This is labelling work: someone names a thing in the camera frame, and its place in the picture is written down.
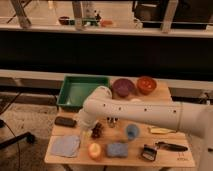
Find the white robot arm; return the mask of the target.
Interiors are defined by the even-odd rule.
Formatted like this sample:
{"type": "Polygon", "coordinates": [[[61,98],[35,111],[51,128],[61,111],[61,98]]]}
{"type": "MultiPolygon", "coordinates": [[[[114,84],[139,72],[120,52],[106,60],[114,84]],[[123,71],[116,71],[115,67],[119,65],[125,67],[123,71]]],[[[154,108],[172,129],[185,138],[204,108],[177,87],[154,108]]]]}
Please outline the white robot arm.
{"type": "Polygon", "coordinates": [[[188,133],[203,139],[198,171],[213,169],[213,105],[172,101],[114,100],[108,87],[97,87],[79,113],[83,131],[94,128],[99,117],[111,117],[188,133]]]}

